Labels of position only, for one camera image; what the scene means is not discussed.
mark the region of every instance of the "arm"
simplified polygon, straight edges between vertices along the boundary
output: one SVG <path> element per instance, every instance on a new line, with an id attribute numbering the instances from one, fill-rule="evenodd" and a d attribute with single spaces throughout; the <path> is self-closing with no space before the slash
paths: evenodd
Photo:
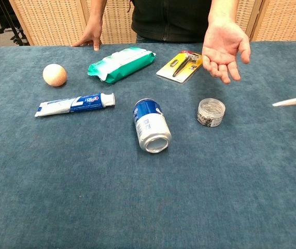
<path id="1" fill-rule="evenodd" d="M 80 40 L 73 43 L 73 47 L 80 45 L 93 45 L 99 50 L 103 25 L 103 14 L 107 0 L 91 0 L 90 15 L 87 26 Z"/>
<path id="2" fill-rule="evenodd" d="M 237 6 L 238 0 L 212 0 L 202 48 L 203 67 L 225 84 L 231 82 L 229 74 L 234 80 L 241 79 L 237 53 L 240 52 L 245 64 L 250 57 L 248 36 L 235 23 Z"/>

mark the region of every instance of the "aluminum can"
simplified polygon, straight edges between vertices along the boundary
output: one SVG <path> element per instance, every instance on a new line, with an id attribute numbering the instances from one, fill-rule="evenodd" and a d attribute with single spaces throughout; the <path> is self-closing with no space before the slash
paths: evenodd
<path id="1" fill-rule="evenodd" d="M 160 105 L 156 101 L 139 100 L 134 106 L 133 116 L 141 149 L 158 153 L 168 147 L 172 136 Z"/>

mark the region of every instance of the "open palm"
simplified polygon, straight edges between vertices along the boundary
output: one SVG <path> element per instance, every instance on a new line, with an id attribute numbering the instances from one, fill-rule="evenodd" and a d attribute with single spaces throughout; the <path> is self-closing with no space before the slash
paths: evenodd
<path id="1" fill-rule="evenodd" d="M 212 23 L 203 42 L 203 67 L 214 77 L 228 84 L 228 72 L 234 80 L 240 80 L 236 54 L 241 53 L 242 62 L 249 63 L 250 45 L 248 36 L 234 22 Z"/>

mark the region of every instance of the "blue toothpaste tube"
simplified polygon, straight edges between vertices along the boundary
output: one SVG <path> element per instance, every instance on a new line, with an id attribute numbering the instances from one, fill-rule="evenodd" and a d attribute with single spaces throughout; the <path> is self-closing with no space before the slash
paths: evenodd
<path id="1" fill-rule="evenodd" d="M 115 95 L 112 94 L 92 94 L 80 96 L 76 98 L 69 98 L 63 100 L 54 100 L 49 102 L 42 102 L 35 114 L 35 117 L 82 112 L 85 110 L 96 110 L 113 106 L 116 104 Z"/>

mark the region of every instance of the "scissors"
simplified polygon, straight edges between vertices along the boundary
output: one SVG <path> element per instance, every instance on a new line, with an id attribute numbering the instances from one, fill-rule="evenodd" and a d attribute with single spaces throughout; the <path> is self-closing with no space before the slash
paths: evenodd
<path id="1" fill-rule="evenodd" d="M 275 106 L 275 107 L 296 105 L 296 98 L 289 99 L 289 100 L 284 100 L 284 101 L 280 101 L 280 102 L 274 103 L 272 105 Z"/>

